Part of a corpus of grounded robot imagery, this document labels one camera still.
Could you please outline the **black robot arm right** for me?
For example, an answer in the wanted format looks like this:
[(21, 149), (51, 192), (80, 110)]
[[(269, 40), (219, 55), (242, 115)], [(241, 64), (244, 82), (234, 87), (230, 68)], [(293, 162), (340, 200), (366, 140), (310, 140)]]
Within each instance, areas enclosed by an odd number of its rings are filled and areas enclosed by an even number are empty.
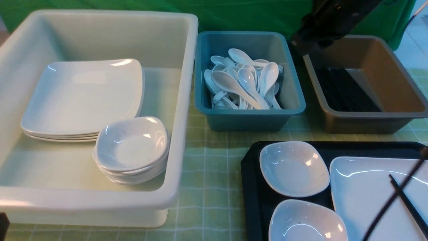
[(302, 19), (302, 26), (291, 45), (305, 56), (331, 46), (349, 34), (382, 0), (313, 0), (312, 9)]

